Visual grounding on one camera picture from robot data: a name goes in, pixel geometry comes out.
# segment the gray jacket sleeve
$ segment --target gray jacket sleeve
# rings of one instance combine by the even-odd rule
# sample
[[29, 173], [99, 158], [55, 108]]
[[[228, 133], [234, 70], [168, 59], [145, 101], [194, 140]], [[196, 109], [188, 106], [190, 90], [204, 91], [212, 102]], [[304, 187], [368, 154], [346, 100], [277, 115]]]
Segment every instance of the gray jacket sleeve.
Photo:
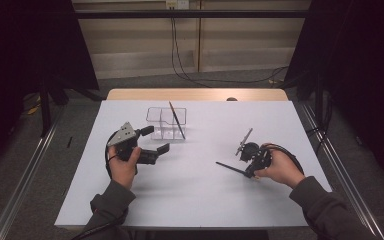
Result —
[[[102, 195], [97, 194], [90, 202], [93, 216], [83, 229], [88, 231], [95, 227], [117, 220], [121, 225], [127, 216], [129, 204], [136, 198], [130, 191], [111, 180], [107, 189]], [[127, 234], [117, 227], [110, 227], [103, 231], [89, 235], [84, 238], [88, 240], [95, 239], [128, 239]]]
[[303, 208], [317, 231], [338, 240], [378, 239], [346, 208], [337, 193], [326, 192], [314, 177], [302, 180], [289, 197]]

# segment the transparent box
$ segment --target transparent box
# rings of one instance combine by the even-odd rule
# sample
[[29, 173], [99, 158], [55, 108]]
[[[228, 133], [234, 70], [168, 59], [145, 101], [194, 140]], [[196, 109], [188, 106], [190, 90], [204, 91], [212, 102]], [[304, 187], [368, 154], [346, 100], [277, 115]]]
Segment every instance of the transparent box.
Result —
[[[174, 108], [174, 111], [176, 112], [179, 125], [186, 138], [186, 108]], [[146, 121], [148, 122], [148, 126], [154, 126], [154, 132], [151, 133], [151, 139], [183, 139], [171, 108], [148, 108]]]

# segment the white tabletop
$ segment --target white tabletop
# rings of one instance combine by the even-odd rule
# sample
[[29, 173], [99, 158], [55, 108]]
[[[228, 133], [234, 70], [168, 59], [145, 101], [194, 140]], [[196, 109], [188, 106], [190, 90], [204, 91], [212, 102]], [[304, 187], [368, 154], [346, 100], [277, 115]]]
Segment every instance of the white tabletop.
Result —
[[[215, 164], [244, 170], [235, 156], [250, 128], [247, 142], [279, 144], [300, 161], [307, 176], [331, 188], [289, 101], [172, 101], [187, 109], [186, 140], [139, 139], [143, 149], [170, 142], [170, 151], [156, 165], [138, 165], [130, 205], [123, 224], [146, 229], [264, 229], [306, 226], [301, 208], [289, 199], [291, 189], [270, 179], [249, 179]], [[76, 174], [55, 225], [83, 227], [92, 216], [90, 200], [109, 183], [104, 150], [109, 136], [125, 122], [147, 126], [150, 107], [167, 101], [103, 101]]]

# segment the human hand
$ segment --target human hand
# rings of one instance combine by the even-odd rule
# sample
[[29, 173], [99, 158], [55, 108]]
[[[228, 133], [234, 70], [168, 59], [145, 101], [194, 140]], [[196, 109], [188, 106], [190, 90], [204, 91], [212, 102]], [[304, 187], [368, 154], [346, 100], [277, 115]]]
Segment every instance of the human hand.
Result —
[[[121, 186], [130, 190], [133, 184], [133, 178], [136, 174], [136, 162], [139, 159], [141, 152], [140, 147], [135, 147], [132, 154], [130, 155], [129, 160], [123, 161], [118, 156], [110, 160], [110, 169], [112, 179], [119, 183]], [[111, 158], [116, 155], [117, 150], [114, 146], [109, 147], [108, 156]]]
[[268, 177], [278, 183], [286, 184], [294, 189], [301, 180], [305, 178], [292, 160], [283, 152], [271, 149], [272, 155], [271, 165], [266, 169], [254, 171], [254, 174], [259, 177]]

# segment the metal rail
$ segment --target metal rail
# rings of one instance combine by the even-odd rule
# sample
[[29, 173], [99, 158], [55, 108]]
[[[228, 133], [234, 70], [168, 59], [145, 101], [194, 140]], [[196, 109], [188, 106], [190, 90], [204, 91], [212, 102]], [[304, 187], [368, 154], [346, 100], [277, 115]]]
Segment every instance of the metal rail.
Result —
[[[317, 128], [317, 123], [316, 123], [316, 120], [314, 119], [315, 114], [311, 109], [311, 107], [308, 104], [302, 104], [302, 107], [311, 124], [311, 127], [314, 129]], [[316, 136], [318, 140], [321, 141], [321, 144], [323, 145], [323, 150], [326, 153], [326, 156], [330, 164], [332, 165], [336, 175], [338, 176], [339, 181], [344, 187], [345, 193], [347, 194], [348, 199], [350, 200], [350, 203], [352, 204], [352, 206], [354, 207], [354, 210], [356, 211], [358, 217], [360, 218], [360, 221], [374, 235], [384, 239], [384, 235], [380, 230], [380, 227], [378, 226], [376, 219], [373, 216], [373, 213], [370, 211], [366, 202], [363, 200], [362, 196], [360, 195], [359, 191], [354, 185], [354, 182], [352, 181], [347, 170], [345, 169], [345, 166], [342, 164], [342, 161], [339, 158], [338, 154], [336, 153], [335, 149], [333, 148], [329, 138], [326, 136], [323, 137], [323, 134], [320, 131], [316, 132]]]
[[15, 188], [10, 200], [5, 206], [4, 210], [0, 215], [0, 240], [4, 240], [8, 234], [8, 231], [17, 216], [18, 210], [23, 203], [25, 196], [27, 195], [28, 189], [33, 181], [34, 175], [42, 161], [43, 156], [54, 136], [56, 125], [61, 119], [64, 107], [58, 111], [55, 121], [52, 124], [48, 133], [39, 140], [38, 146], [36, 147], [33, 156], [30, 158], [30, 162], [27, 165], [26, 170], [23, 173], [17, 187]]
[[306, 10], [76, 10], [78, 19], [114, 18], [305, 18]]

